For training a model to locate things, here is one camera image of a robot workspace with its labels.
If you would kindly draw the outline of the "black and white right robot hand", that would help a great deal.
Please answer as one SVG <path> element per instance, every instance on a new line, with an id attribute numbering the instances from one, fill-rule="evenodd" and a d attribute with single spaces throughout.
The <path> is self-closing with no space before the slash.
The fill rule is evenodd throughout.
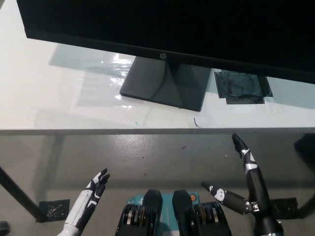
<path id="1" fill-rule="evenodd" d="M 258 163 L 255 161 L 251 150 L 236 134 L 232 134 L 235 150 L 239 153 L 243 162 L 249 198 L 246 199 L 236 193 L 216 187 L 213 184 L 202 182 L 205 188 L 220 204 L 241 215 L 248 213 L 259 217 L 272 215 L 270 197 Z"/>

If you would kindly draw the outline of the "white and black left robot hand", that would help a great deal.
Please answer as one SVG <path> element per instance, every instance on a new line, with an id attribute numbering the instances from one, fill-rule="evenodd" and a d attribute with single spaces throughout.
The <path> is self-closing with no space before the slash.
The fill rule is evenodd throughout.
<path id="1" fill-rule="evenodd" d="M 106 188 L 109 177 L 107 169 L 104 169 L 88 183 L 75 201 L 59 235 L 80 236 L 82 234 Z"/>

